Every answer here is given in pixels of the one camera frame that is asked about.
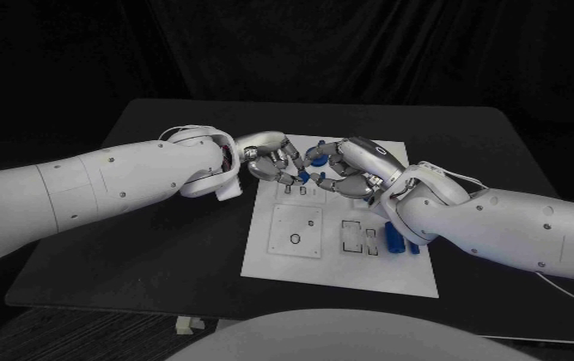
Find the white paper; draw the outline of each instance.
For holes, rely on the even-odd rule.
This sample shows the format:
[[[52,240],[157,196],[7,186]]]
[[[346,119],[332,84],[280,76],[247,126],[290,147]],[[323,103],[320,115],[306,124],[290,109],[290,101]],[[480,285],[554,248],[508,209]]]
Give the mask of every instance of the white paper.
[[[291,134],[289,137],[302,154],[322,139],[328,143],[341,140]],[[408,166],[404,143],[375,142]],[[293,163],[286,170],[297,174]],[[341,179],[328,164],[320,168],[309,167],[307,172],[325,172],[329,178]],[[365,202],[322,190],[313,181],[304,187],[306,195],[299,192],[299,187],[291,187],[286,194],[283,184],[260,181],[241,276],[437,298],[428,247],[420,246],[420,254],[413,255],[405,240],[407,251],[390,253],[384,236],[387,220],[366,209]],[[281,205],[291,205],[293,213],[280,209],[283,215],[274,222],[276,208]],[[303,224],[309,221],[307,212],[317,210],[322,211],[322,221],[313,231]],[[289,218],[290,215],[290,223],[284,224],[284,216]],[[356,223],[361,230],[351,230]],[[364,252],[343,250],[343,237],[354,241],[355,250],[359,249],[356,244],[362,244]]]

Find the black curtain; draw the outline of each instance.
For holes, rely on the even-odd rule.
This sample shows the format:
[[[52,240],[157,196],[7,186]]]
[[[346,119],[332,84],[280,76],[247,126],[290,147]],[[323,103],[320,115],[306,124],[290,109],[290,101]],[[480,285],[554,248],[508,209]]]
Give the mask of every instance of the black curtain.
[[[150,0],[196,99],[410,103],[462,0]]]

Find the table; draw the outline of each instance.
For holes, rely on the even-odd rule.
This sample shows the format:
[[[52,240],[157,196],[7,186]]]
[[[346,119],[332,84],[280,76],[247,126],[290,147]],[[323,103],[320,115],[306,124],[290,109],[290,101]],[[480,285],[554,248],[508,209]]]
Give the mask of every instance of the table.
[[[555,196],[505,115],[492,108],[136,100],[103,147],[156,139],[180,124],[240,136],[261,130],[403,141],[428,160],[493,188]],[[574,340],[573,303],[535,274],[430,244],[440,299],[241,277],[257,179],[244,194],[176,196],[39,243],[9,305],[121,310],[244,320],[312,308],[378,310],[475,334]],[[554,279],[567,290],[574,282]]]

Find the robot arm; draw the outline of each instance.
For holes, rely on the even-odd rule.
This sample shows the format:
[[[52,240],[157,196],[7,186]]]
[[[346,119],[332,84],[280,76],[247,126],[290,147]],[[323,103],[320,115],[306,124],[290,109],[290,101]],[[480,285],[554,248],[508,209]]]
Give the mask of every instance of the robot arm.
[[[574,278],[574,203],[488,188],[427,162],[404,168],[366,139],[319,146],[307,153],[304,165],[323,154],[346,178],[328,181],[312,174],[316,184],[349,198],[368,198],[369,210],[413,243],[427,245],[440,235],[473,256]],[[447,174],[483,189],[467,193]]]
[[[0,171],[0,256],[39,238],[166,200],[176,192],[189,198],[215,192],[221,201],[237,197],[245,149],[257,149],[260,155],[253,166],[250,162],[251,172],[274,169],[274,175],[260,178],[303,182],[280,172],[289,163],[284,153],[303,166],[283,133],[253,134],[235,143],[209,126],[183,126],[166,141],[120,145]]]

